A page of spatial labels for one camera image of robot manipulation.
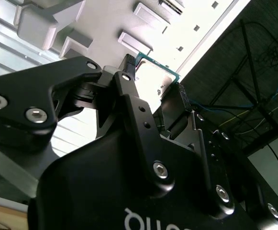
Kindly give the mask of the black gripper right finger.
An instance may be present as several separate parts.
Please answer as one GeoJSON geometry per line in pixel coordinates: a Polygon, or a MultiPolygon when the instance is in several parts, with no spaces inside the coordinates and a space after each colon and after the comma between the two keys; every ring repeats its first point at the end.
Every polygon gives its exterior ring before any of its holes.
{"type": "Polygon", "coordinates": [[[260,230],[278,230],[278,196],[236,142],[191,107],[185,88],[173,83],[161,109],[169,138],[199,156],[206,201],[200,205],[215,219],[242,211],[260,230]]]}

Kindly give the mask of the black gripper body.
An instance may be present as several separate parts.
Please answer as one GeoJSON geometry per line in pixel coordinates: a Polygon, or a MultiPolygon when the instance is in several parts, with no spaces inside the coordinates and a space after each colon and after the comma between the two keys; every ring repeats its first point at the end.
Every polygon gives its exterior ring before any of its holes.
{"type": "Polygon", "coordinates": [[[53,162],[28,208],[31,230],[254,230],[240,205],[217,219],[203,192],[196,154],[163,140],[164,164],[175,177],[163,197],[150,196],[136,149],[122,131],[53,162]]]}

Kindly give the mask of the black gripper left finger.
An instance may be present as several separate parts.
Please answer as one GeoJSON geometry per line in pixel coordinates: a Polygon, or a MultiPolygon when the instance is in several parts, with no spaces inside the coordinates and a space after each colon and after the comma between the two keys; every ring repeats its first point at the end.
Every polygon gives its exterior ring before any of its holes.
{"type": "Polygon", "coordinates": [[[169,192],[174,177],[134,81],[131,55],[116,70],[75,57],[0,76],[0,175],[35,192],[47,167],[89,179],[110,174],[106,156],[112,155],[122,158],[136,187],[169,192]],[[57,123],[85,107],[97,111],[98,138],[59,159],[50,144],[57,123]]]}

